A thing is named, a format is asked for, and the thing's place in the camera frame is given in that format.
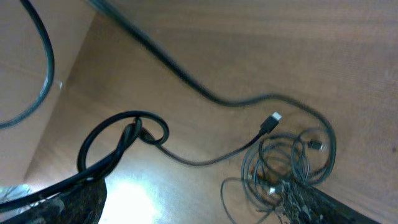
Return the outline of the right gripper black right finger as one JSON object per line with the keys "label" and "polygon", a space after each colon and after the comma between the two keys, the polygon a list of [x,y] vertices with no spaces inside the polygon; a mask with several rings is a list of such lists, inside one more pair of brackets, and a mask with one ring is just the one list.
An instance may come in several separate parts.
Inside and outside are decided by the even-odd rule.
{"label": "right gripper black right finger", "polygon": [[282,193],[283,214],[291,223],[378,224],[305,182],[283,181]]}

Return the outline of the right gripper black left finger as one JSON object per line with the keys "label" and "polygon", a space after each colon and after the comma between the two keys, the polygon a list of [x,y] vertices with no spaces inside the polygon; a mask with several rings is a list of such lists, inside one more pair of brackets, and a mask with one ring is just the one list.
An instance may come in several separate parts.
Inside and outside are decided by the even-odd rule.
{"label": "right gripper black left finger", "polygon": [[107,197],[105,180],[67,190],[2,224],[98,224]]}

